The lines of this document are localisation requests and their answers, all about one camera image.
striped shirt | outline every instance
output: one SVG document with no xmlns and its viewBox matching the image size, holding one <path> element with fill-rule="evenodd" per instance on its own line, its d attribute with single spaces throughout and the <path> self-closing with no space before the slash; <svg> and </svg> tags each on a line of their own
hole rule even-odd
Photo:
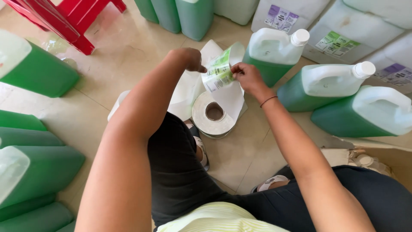
<svg viewBox="0 0 412 232">
<path fill-rule="evenodd" d="M 227 202 L 205 204 L 189 214 L 159 226 L 158 232 L 288 232 L 259 221 L 245 209 Z"/>
</svg>

cardboard core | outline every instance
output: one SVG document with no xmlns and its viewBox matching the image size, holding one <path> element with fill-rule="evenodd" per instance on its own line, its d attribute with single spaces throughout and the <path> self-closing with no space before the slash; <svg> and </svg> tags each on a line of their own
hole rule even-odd
<svg viewBox="0 0 412 232">
<path fill-rule="evenodd" d="M 212 102 L 206 106 L 206 117 L 212 121 L 221 119 L 224 115 L 223 109 L 217 102 Z"/>
</svg>

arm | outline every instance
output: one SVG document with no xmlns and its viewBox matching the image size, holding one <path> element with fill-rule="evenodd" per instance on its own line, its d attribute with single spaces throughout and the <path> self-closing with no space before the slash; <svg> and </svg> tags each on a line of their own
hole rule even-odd
<svg viewBox="0 0 412 232">
<path fill-rule="evenodd" d="M 103 134 L 84 189 L 76 232 L 151 231 L 147 142 L 185 71 L 206 72 L 195 49 L 177 49 L 127 95 Z"/>
<path fill-rule="evenodd" d="M 259 103 L 275 95 L 253 65 L 238 63 L 232 72 Z M 316 230 L 375 231 L 361 204 L 342 186 L 320 149 L 280 101 L 271 98 L 262 108 L 279 149 L 293 170 Z"/>
</svg>

label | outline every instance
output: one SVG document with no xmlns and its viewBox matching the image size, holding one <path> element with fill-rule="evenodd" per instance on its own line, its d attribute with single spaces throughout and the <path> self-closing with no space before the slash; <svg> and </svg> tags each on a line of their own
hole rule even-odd
<svg viewBox="0 0 412 232">
<path fill-rule="evenodd" d="M 341 57 L 358 45 L 360 45 L 360 43 L 341 36 L 334 31 L 330 31 L 327 36 L 316 44 L 316 47 L 323 50 L 326 54 Z"/>
<path fill-rule="evenodd" d="M 208 64 L 207 73 L 202 75 L 203 82 L 210 92 L 217 91 L 229 85 L 234 79 L 230 71 L 229 54 L 232 47 L 226 49 L 220 56 Z"/>
<path fill-rule="evenodd" d="M 374 77 L 396 86 L 410 85 L 412 83 L 412 69 L 400 64 L 392 64 L 377 71 Z"/>
<path fill-rule="evenodd" d="M 272 5 L 267 13 L 265 23 L 278 30 L 288 33 L 298 18 L 299 15 L 294 14 L 284 8 Z"/>
</svg>

bracelet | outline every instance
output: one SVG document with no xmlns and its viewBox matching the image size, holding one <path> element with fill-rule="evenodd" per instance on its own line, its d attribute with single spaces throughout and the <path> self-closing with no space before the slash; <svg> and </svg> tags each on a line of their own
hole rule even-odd
<svg viewBox="0 0 412 232">
<path fill-rule="evenodd" d="M 270 99 L 275 98 L 275 97 L 278 97 L 278 96 L 271 96 L 270 98 L 266 99 L 264 102 L 262 102 L 262 104 L 260 104 L 260 107 L 262 107 L 263 104 L 265 104 L 267 101 L 269 101 Z"/>
</svg>

